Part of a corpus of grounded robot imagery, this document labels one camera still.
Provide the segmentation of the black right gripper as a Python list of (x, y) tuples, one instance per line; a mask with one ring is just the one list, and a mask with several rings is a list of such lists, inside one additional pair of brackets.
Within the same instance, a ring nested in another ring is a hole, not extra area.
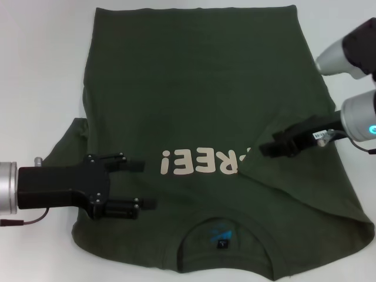
[(311, 116), (302, 122), (273, 133), (273, 142), (259, 146), (264, 157), (294, 157), (297, 150), (303, 151), (317, 146), (314, 134), (323, 130), (343, 130), (340, 111), (325, 116)]

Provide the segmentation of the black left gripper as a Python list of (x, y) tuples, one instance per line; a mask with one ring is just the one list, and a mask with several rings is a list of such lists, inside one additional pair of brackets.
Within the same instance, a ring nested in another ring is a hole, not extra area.
[(144, 161), (130, 159), (122, 152), (86, 156), (73, 166), (22, 167), (18, 171), (18, 207), (26, 210), (73, 206), (83, 209), (95, 220), (136, 220), (141, 210), (155, 210), (157, 200), (109, 199), (109, 173), (138, 173), (144, 169)]

